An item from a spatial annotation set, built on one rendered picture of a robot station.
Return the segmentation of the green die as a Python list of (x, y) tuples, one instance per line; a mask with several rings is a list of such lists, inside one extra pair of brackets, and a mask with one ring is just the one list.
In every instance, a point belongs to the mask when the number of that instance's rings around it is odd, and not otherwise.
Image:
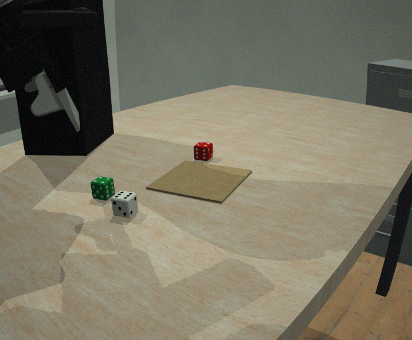
[(94, 199), (108, 200), (115, 194), (113, 178), (98, 177), (91, 182), (92, 196)]

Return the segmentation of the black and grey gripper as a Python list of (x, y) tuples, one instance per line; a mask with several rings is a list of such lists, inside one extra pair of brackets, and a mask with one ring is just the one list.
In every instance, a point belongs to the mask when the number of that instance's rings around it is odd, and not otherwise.
[[(18, 26), (21, 16), (16, 9), (28, 1), (13, 0), (0, 7), (0, 78), (8, 92), (24, 85), (26, 92), (38, 91), (30, 107), (35, 116), (65, 110), (78, 132), (79, 113), (54, 65), (42, 30)], [(6, 17), (11, 18), (9, 23), (3, 22)]]

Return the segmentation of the white die with black pips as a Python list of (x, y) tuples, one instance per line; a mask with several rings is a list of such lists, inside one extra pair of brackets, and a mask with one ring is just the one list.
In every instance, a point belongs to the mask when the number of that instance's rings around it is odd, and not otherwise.
[(120, 191), (111, 198), (113, 214), (130, 218), (138, 210), (137, 195), (134, 192)]

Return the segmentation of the red die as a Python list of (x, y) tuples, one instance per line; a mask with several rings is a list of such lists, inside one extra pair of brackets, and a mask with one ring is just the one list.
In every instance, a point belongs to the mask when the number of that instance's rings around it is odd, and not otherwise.
[(213, 144), (199, 142), (194, 146), (194, 159), (208, 161), (213, 156)]

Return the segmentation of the tan flat mat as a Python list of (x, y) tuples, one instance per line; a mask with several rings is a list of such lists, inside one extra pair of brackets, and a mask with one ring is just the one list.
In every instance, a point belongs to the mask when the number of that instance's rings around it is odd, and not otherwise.
[(222, 204), (252, 170), (184, 161), (146, 189)]

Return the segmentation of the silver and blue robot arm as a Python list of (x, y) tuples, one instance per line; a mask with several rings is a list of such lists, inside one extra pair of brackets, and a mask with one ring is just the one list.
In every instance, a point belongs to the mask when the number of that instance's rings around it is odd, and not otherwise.
[(97, 13), (86, 7), (74, 10), (23, 10), (20, 11), (21, 29), (73, 28), (82, 31), (94, 28)]

